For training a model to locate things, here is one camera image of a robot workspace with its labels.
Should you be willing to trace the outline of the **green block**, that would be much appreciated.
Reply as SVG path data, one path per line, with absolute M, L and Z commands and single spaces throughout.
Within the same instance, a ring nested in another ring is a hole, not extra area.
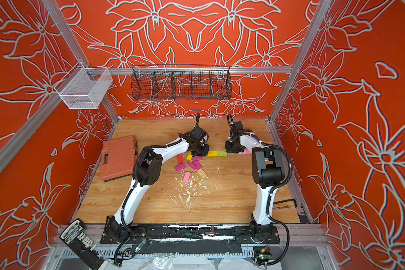
M 227 156 L 227 152 L 226 152 L 226 151 L 217 151 L 217 156 L 219 156 L 219 157 L 226 157 L 226 156 Z

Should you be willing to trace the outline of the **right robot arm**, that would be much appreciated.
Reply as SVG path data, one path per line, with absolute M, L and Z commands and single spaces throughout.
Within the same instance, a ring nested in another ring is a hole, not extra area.
M 252 240 L 261 242 L 274 235 L 274 224 L 279 224 L 272 217 L 274 197 L 277 190 L 288 184 L 293 173 L 291 158 L 280 147 L 263 142 L 250 129 L 245 129 L 240 121 L 227 117 L 230 127 L 226 152 L 239 154 L 248 150 L 252 154 L 252 177 L 257 188 L 256 205 L 249 223 Z

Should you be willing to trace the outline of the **natural wood block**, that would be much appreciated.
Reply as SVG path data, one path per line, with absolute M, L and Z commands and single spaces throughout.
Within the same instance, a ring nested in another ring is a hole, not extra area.
M 206 174 L 206 172 L 202 168 L 198 169 L 197 172 L 199 173 L 199 175 L 200 175 L 200 177 L 202 179 L 205 179 L 205 178 L 208 177 L 208 175 Z

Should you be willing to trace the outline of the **dark magenta block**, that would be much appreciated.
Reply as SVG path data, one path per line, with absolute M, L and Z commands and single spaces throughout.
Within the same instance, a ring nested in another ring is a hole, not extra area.
M 193 161 L 192 163 L 194 164 L 196 170 L 199 170 L 202 168 L 202 166 L 200 165 L 200 163 L 198 161 Z

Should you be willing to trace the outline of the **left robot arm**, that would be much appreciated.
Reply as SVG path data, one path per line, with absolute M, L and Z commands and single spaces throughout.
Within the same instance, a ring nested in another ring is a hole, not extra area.
M 136 210 L 146 191 L 160 178 L 162 165 L 169 159 L 186 152 L 193 156 L 207 156 L 209 135 L 195 126 L 191 131 L 178 134 L 178 137 L 165 145 L 151 145 L 139 154 L 129 190 L 121 206 L 113 216 L 108 216 L 102 234 L 103 244 L 122 243 L 126 237 L 141 236 L 141 232 L 131 228 Z

